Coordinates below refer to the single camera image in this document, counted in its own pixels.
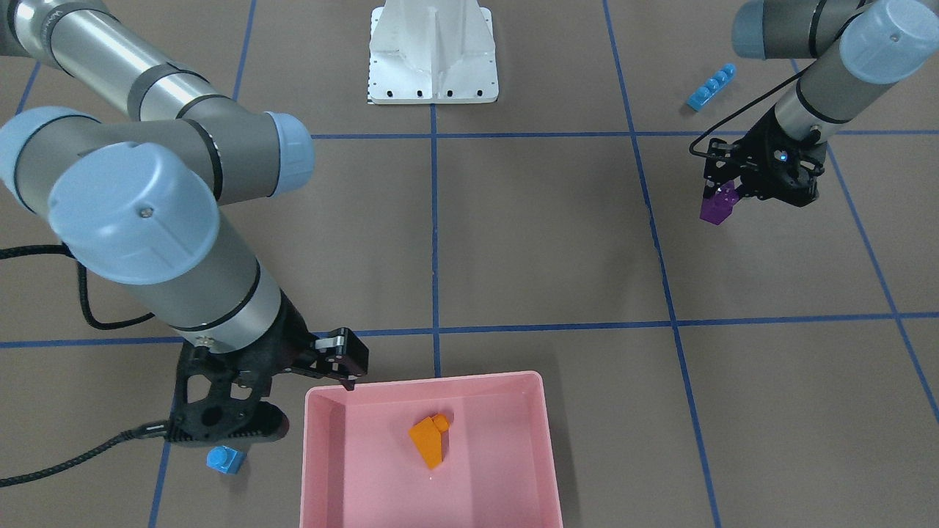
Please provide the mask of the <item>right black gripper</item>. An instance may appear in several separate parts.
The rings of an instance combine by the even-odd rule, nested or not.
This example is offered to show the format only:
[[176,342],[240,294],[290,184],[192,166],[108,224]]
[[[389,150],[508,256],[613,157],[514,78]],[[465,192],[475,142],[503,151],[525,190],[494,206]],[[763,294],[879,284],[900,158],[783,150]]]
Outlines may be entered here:
[[291,424],[281,408],[267,401],[276,375],[328,378],[351,392],[369,371],[369,360],[369,348],[354,331],[341,327],[318,337],[284,296],[272,327],[241,350],[222,353],[183,345],[167,440],[188,447],[277,441]]

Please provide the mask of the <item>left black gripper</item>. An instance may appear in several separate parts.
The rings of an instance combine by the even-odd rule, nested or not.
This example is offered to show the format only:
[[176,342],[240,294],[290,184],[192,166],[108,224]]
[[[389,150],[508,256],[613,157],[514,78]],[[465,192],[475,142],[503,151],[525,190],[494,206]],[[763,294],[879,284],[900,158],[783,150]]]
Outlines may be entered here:
[[825,171],[826,143],[821,139],[817,125],[809,127],[806,135],[789,136],[773,110],[735,142],[710,139],[704,154],[702,200],[736,202],[738,191],[740,198],[808,206],[818,198],[817,180]]

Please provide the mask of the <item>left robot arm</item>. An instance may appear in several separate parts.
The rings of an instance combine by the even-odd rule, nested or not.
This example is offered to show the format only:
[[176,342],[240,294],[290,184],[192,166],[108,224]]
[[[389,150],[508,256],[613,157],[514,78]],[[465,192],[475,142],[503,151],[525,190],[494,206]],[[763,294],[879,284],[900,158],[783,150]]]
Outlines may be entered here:
[[936,54],[937,24],[932,1],[745,3],[731,28],[735,54],[809,64],[741,139],[709,141],[702,217],[748,197],[815,201],[829,138]]

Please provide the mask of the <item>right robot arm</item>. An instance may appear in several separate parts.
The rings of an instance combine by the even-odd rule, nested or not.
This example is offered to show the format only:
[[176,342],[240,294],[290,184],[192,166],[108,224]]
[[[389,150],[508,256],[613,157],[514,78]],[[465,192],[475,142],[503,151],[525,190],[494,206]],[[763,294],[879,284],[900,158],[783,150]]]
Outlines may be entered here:
[[43,106],[2,127],[16,202],[81,268],[183,337],[170,417],[120,440],[278,440],[288,418],[267,401],[275,375],[355,387],[365,344],[347,328],[310,333],[221,210],[308,183],[314,143],[301,120],[246,110],[101,1],[4,1],[2,53],[63,71],[126,117]]

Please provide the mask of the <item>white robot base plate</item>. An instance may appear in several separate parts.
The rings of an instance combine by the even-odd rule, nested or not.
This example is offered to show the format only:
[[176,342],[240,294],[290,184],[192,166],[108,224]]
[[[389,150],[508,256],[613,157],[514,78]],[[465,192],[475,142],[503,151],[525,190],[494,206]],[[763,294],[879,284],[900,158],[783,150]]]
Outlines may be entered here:
[[369,104],[499,99],[492,13],[478,2],[386,1],[370,23]]

